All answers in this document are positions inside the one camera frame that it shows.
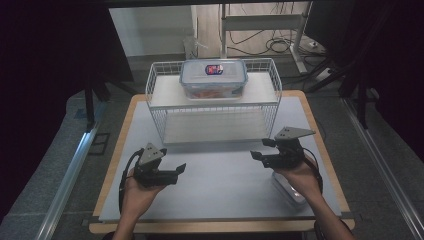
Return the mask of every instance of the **gray carpet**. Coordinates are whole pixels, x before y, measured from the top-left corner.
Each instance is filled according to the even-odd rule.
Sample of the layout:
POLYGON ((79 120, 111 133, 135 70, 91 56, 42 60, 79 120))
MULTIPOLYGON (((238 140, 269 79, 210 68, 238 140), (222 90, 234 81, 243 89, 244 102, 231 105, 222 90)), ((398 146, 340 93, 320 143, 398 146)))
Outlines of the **gray carpet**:
MULTIPOLYGON (((285 89, 302 89, 314 81, 298 82, 291 78, 294 65, 278 64, 285 89)), ((146 69, 138 69, 132 87, 143 90, 146 69)), ((355 216, 353 230, 357 239, 413 239, 401 213, 394 203, 382 178, 359 138, 346 109, 337 97, 339 82, 320 91, 308 94, 308 101, 319 125, 330 158, 344 190, 346 199, 355 216)), ((115 143, 122 126, 131 96, 112 85, 108 85, 112 98, 98 129, 98 143, 93 144, 89 156, 67 202, 53 239, 101 239, 89 232, 88 221, 96 204, 101 185, 108 168, 115 143), (107 145, 101 142, 108 137, 107 145)), ((85 108, 83 93, 68 101, 67 115, 54 142, 43 158, 26 188, 15 202, 0 227, 0 239, 33 239, 45 217, 50 203, 59 187, 67 166, 75 153, 86 119, 81 109, 85 108)), ((381 119, 372 104, 367 108, 370 132, 376 140, 398 181, 414 202, 418 212, 424 216, 424 180, 422 162, 402 139, 381 119)))

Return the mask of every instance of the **floor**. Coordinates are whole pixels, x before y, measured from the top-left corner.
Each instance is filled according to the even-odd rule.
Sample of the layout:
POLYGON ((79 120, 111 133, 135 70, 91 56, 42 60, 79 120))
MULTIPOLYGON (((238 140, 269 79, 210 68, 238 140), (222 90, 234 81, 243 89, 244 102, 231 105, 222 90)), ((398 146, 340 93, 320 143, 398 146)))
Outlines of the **floor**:
MULTIPOLYGON (((233 37, 244 38, 244 36, 237 34, 234 34, 233 37)), ((249 51, 261 50, 252 47, 249 51)), ((127 85, 143 92, 144 79, 146 79, 150 62, 162 58, 166 61, 183 60, 178 55, 159 56, 150 59, 143 57, 129 58, 135 81, 127 83, 127 85)), ((284 89, 303 90, 317 82, 314 76, 309 78, 299 76, 290 56, 279 55, 273 56, 273 58, 282 78, 284 89)), ((322 60, 322 56, 307 57, 308 70, 313 71, 314 67, 322 60)), ((315 93, 307 94, 307 99, 319 125, 319 131, 323 136, 349 207, 355 216, 356 226, 353 233, 357 239, 414 239, 398 205, 393 200, 393 196, 372 161, 366 145, 355 129, 346 106, 338 96, 337 89, 340 86, 340 81, 333 82, 315 93)), ((52 239, 101 239, 103 237, 90 233, 88 225, 131 99, 130 94, 113 85, 109 84, 108 89, 112 96, 107 102, 103 120, 97 131, 98 139, 92 144, 84 161, 52 239)), ((0 239, 33 239, 37 235, 84 134, 86 127, 84 109, 83 92, 68 100, 67 114, 62 126, 39 168, 9 214, 4 218, 0 226, 0 239)), ((422 218, 424 216, 424 190, 421 187, 422 182, 424 182, 423 163, 381 118, 373 103, 367 105, 366 116, 369 132, 376 145, 380 148, 405 195, 412 201, 422 218)), ((145 239, 146 237, 148 239, 193 238, 193 236, 184 238, 184 236, 172 235, 137 236, 138 239, 145 239)), ((284 239, 283 234, 275 236, 259 234, 250 237, 252 239, 284 239)), ((299 236, 286 237, 285 239, 294 239, 299 236)), ((205 239, 206 236, 199 236, 199 238, 205 239)), ((307 239, 313 239, 313 237, 309 234, 307 239)))

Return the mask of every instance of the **white wire rack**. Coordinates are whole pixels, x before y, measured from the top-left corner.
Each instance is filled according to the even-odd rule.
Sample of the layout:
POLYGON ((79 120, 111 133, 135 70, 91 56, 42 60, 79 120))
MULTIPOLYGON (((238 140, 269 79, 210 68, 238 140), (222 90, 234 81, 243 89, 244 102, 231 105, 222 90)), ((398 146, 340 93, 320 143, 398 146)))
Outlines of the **white wire rack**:
POLYGON ((237 100, 189 100, 179 83, 183 62, 152 64, 146 99, 164 144, 270 136, 281 98, 280 77, 272 59, 243 61, 248 82, 237 100))

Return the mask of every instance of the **table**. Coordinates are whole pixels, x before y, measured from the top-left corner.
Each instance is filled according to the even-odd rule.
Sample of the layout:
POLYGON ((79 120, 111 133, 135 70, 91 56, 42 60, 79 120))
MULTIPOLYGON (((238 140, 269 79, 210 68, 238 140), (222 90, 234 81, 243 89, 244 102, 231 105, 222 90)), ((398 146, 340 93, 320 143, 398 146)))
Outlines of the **table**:
MULTIPOLYGON (((305 95, 301 91, 284 91, 284 96, 298 97, 307 120, 311 128, 318 129, 313 118, 312 111, 308 105, 305 95)), ((93 212, 93 219, 98 219, 101 210, 105 203, 106 196, 110 190, 117 166, 123 151, 125 140, 128 134, 128 129, 133 119, 133 114, 137 102, 144 101, 144 95, 136 95, 132 98, 128 108, 127 115, 125 117, 121 133, 119 135, 115 151, 112 156, 111 163, 109 165, 106 178, 99 195, 95 210, 93 212)), ((349 206, 344 197, 343 191, 340 187, 336 173, 331 164, 327 150, 322 141, 321 135, 317 132, 314 136, 314 140, 318 146, 321 158, 324 163, 324 167, 329 176, 332 187, 336 193, 336 198, 342 212, 342 218, 350 228, 353 228, 355 223, 353 217, 350 214, 349 206)), ((189 222, 149 222, 149 223, 138 223, 135 227, 137 233, 225 233, 225 232, 283 232, 283 231, 310 231, 313 229, 313 223, 315 220, 249 220, 249 221, 189 221, 189 222)), ((107 233, 112 232, 116 229, 117 223, 101 223, 92 221, 90 224, 90 231, 93 233, 107 233)))

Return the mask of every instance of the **aluminum rail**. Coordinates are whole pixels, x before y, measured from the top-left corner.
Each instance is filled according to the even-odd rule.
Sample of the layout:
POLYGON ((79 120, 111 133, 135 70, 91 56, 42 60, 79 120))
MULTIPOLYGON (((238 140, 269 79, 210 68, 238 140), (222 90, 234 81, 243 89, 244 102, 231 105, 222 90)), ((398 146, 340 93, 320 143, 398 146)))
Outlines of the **aluminum rail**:
POLYGON ((408 195, 403 191, 399 182, 396 180, 396 177, 390 170, 389 165, 387 164, 386 160, 384 159, 383 155, 375 144, 369 131, 364 129, 359 123, 358 119, 356 118, 356 110, 352 105, 352 102, 347 99, 343 99, 342 101, 348 111, 351 121, 353 122, 361 139, 366 145, 366 148, 370 153, 371 159, 373 160, 378 172, 380 173, 384 183, 386 184, 390 194, 392 195, 393 200, 395 201, 403 218, 405 219, 406 224, 408 225, 415 239, 424 239, 424 225, 417 210, 415 209, 408 195))
POLYGON ((56 226, 59 222, 60 216, 63 213, 63 209, 66 206, 66 202, 71 195, 72 189, 74 188, 75 182, 78 178, 79 172, 84 164, 85 158, 90 149, 91 143, 93 142, 94 136, 97 133, 100 121, 103 118, 104 110, 106 109, 106 103, 101 102, 96 110, 95 114, 95 125, 90 132, 84 133, 82 139, 78 145, 75 155, 69 164, 68 170, 66 170, 65 176, 63 177, 62 183, 59 186, 58 191, 50 205, 49 210, 41 224, 41 227, 35 237, 35 239, 45 240, 51 239, 56 226))

